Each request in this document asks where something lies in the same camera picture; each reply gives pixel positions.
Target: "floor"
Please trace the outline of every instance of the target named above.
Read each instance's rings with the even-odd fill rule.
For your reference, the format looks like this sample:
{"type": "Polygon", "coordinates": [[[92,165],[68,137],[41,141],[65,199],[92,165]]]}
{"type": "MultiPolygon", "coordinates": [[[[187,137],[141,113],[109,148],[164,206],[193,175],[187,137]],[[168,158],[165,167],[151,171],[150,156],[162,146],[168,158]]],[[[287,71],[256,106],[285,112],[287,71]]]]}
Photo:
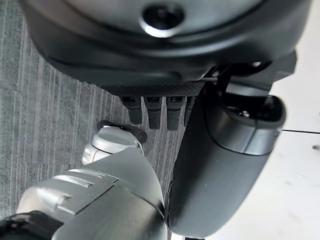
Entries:
{"type": "MultiPolygon", "coordinates": [[[[107,119],[129,123],[118,97],[71,79],[46,63],[28,36],[17,0],[0,0],[0,218],[14,213],[25,189],[61,171],[79,167],[83,147],[107,119]]],[[[165,194],[184,134],[149,130],[143,146],[165,194]]]]}

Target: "black plastic casing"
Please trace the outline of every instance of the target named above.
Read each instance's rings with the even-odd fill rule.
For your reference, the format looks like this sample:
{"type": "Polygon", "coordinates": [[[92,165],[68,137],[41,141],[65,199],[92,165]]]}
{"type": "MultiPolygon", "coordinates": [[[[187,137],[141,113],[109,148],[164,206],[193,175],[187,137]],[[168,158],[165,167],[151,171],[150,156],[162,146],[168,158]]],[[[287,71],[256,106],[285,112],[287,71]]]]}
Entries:
{"type": "Polygon", "coordinates": [[[40,211],[15,214],[0,220],[0,239],[51,240],[62,225],[40,211]]]}
{"type": "Polygon", "coordinates": [[[113,29],[63,0],[20,0],[42,56],[61,72],[98,86],[178,85],[213,65],[269,62],[291,53],[311,0],[266,0],[214,29],[159,39],[113,29]]]}
{"type": "Polygon", "coordinates": [[[173,169],[166,203],[172,232],[204,239],[244,201],[286,119],[279,98],[265,99],[262,111],[268,114],[245,117],[230,111],[213,84],[206,84],[193,106],[173,169]]]}

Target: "circular cover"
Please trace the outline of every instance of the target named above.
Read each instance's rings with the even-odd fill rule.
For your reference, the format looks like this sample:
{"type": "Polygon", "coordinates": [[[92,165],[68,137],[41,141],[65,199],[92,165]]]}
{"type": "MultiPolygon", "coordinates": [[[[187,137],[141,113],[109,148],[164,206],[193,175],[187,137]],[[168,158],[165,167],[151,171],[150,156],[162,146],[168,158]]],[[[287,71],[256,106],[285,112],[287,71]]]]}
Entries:
{"type": "MultiPolygon", "coordinates": [[[[170,3],[157,1],[152,4],[149,0],[134,1],[134,4],[133,0],[110,2],[111,0],[19,1],[34,45],[44,59],[56,69],[72,78],[106,89],[114,85],[136,85],[140,87],[135,89],[138,90],[135,93],[138,96],[142,94],[141,86],[151,86],[146,95],[149,97],[151,92],[161,93],[162,96],[167,96],[168,92],[176,93],[176,90],[181,92],[176,87],[154,89],[153,86],[201,83],[197,80],[200,80],[213,66],[271,62],[292,53],[305,28],[312,0],[264,0],[257,7],[251,2],[252,9],[249,10],[248,7],[247,13],[236,19],[236,14],[233,16],[227,14],[231,13],[233,8],[221,14],[222,10],[216,12],[217,6],[233,7],[237,6],[238,2],[244,6],[247,0],[234,0],[234,4],[230,4],[231,0],[197,0],[194,1],[196,2],[194,5],[191,0],[172,0],[170,3]],[[80,3],[77,5],[78,10],[74,7],[77,2],[80,3]],[[168,7],[163,8],[164,17],[160,12],[160,22],[164,19],[161,24],[165,23],[160,27],[164,30],[173,29],[178,23],[177,26],[181,26],[181,31],[173,37],[164,39],[143,34],[139,19],[135,22],[127,19],[133,13],[137,13],[137,18],[143,18],[143,13],[146,13],[145,11],[151,6],[147,3],[152,6],[159,3],[173,5],[172,10],[168,7]],[[114,11],[117,9],[116,6],[119,6],[119,12],[114,11]],[[204,6],[206,6],[204,12],[189,13],[204,6]],[[93,17],[93,10],[97,11],[96,17],[93,17]],[[216,12],[209,15],[217,19],[220,16],[219,21],[206,24],[208,22],[206,10],[216,12]],[[169,22],[170,24],[166,25],[168,16],[175,18],[176,23],[172,25],[169,22]],[[192,18],[195,21],[186,24],[192,18]],[[233,20],[223,26],[201,31],[205,25],[218,26],[218,22],[224,22],[222,19],[233,20]],[[197,20],[200,22],[205,20],[201,25],[202,28],[194,28],[197,20]],[[108,24],[126,28],[118,30],[108,24]],[[183,31],[187,33],[187,27],[190,27],[189,30],[193,27],[194,31],[200,32],[178,35],[183,31]]],[[[145,18],[149,24],[155,26],[155,23],[159,23],[157,20],[155,23],[152,22],[154,19],[148,19],[148,16],[147,14],[145,18]]]]}
{"type": "Polygon", "coordinates": [[[141,19],[152,5],[174,4],[184,12],[184,21],[176,35],[202,32],[226,24],[245,14],[263,0],[65,0],[74,8],[95,19],[124,31],[144,33],[141,19]]]}
{"type": "Polygon", "coordinates": [[[127,148],[139,148],[136,137],[117,127],[105,126],[93,136],[92,145],[104,152],[115,154],[127,148]]]}

